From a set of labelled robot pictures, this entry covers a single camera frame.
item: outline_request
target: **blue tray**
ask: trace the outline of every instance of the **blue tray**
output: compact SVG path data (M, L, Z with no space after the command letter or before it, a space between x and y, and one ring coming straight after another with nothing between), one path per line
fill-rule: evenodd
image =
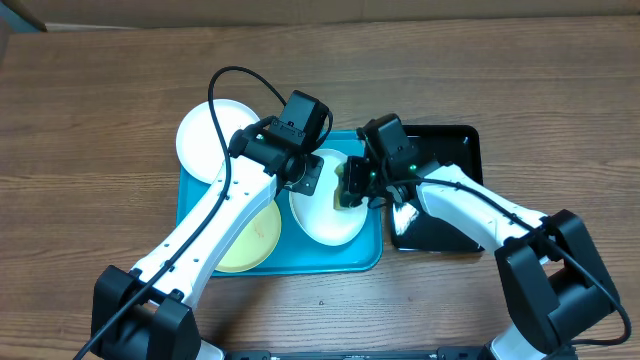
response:
M332 131L322 146L347 155L361 156L364 149L354 131ZM178 193L177 223L189 213L209 188L182 168ZM282 232L273 253L255 268L240 273L214 272L213 276L294 275L327 272L365 271L382 255L380 210L369 210L364 227L355 239L341 246L326 246L311 239L298 226L289 206L289 192L276 197L282 216Z

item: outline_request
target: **black container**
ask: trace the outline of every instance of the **black container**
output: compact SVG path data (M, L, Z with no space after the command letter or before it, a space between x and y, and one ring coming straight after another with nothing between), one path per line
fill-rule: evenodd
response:
M468 125L404 125L411 143L424 162L435 154L441 164L452 162L475 182L482 184L482 161L478 132ZM479 252L483 248L448 223L422 211L414 199L388 211L391 241L402 251Z

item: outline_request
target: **yellow plate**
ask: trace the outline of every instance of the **yellow plate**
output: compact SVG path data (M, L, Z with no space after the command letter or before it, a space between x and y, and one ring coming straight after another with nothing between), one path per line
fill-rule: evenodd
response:
M216 270L235 273L260 265L275 249L281 230L280 210L272 201L242 230Z

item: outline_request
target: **wooden table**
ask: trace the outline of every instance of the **wooden table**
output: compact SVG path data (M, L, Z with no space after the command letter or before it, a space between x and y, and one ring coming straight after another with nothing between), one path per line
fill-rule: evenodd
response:
M486 185L586 222L640 324L640 18L434 21L13 35L0 72L0 357L69 359L93 285L175 225L183 116L247 66L329 104L336 128L389 112L470 124ZM244 75L218 97L279 114ZM226 349L429 349L510 323L490 254L399 254L352 274L211 281L196 317ZM622 331L617 315L585 336ZM637 337L584 359L640 357Z

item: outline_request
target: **round plate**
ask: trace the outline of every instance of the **round plate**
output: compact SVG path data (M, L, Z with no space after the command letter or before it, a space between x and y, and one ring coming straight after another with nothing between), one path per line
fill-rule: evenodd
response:
M314 152L324 159L320 179L313 196L289 193L293 218L309 237L329 246L348 243L360 232L367 219L367 202L356 208L333 208L338 187L336 168L347 162L347 155L338 150L320 149Z
M237 101L215 99L213 105L227 145L237 130L260 120L253 110ZM224 155L208 103L196 106L184 117L176 135L176 150L180 163L191 176L207 184L213 183Z
M234 273L260 265L275 249L281 230L280 210L272 201L242 230L216 270Z

